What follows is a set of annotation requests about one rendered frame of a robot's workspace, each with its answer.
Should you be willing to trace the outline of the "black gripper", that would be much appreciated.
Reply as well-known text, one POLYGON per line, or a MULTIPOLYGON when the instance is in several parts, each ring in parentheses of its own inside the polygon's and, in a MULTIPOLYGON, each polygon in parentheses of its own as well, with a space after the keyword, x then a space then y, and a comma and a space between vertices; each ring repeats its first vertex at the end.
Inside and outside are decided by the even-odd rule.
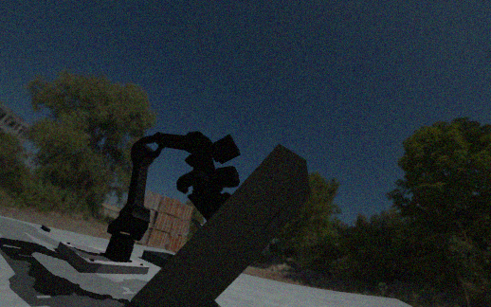
POLYGON ((220 193, 217 189, 220 186, 215 182, 210 182, 209 166, 215 170, 211 164, 202 164, 193 171, 187 172, 179 177, 176 182, 177 189, 183 193, 188 192, 188 188, 193 186, 192 194, 187 197, 195 205, 206 220, 220 208, 227 198, 231 195, 228 192, 220 193))

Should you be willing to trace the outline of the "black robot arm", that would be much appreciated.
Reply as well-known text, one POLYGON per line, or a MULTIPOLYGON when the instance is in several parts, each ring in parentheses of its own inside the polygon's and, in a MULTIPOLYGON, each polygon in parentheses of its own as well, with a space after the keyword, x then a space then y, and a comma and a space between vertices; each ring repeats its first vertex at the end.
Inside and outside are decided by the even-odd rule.
MULTIPOLYGON (((148 166, 152 164, 163 148, 174 148, 187 151, 189 156, 185 162, 195 169, 202 164, 217 163, 224 164, 230 159, 240 155, 231 135, 212 143, 202 132, 196 131, 187 135, 171 135, 160 132, 148 135, 138 140, 131 150, 131 158, 134 164, 129 187, 127 204, 122 208, 118 218, 108 225, 107 232, 112 234, 105 253, 100 254, 113 262, 130 261, 133 252, 134 240, 140 241, 150 223, 150 210, 144 207, 144 194, 146 190, 146 179, 148 166), (156 143, 154 151, 146 144, 156 143), (212 160, 213 158, 213 160, 212 160), (127 232, 121 234, 120 232, 127 232)), ((236 188, 239 186, 239 173, 233 166, 208 169, 210 182, 216 182, 221 188, 236 188)))

